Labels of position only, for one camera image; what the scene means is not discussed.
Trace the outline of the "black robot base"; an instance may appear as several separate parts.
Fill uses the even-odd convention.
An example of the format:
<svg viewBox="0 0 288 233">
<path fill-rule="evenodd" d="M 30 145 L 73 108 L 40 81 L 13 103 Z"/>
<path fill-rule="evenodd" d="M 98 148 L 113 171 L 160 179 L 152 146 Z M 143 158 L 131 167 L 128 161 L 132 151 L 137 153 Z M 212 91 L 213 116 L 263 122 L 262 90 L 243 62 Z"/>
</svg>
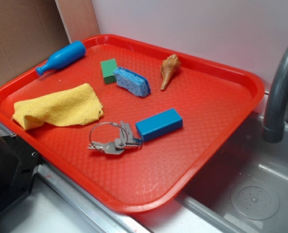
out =
<svg viewBox="0 0 288 233">
<path fill-rule="evenodd" d="M 30 195 L 40 159 L 20 136 L 0 135 L 0 216 Z"/>
</svg>

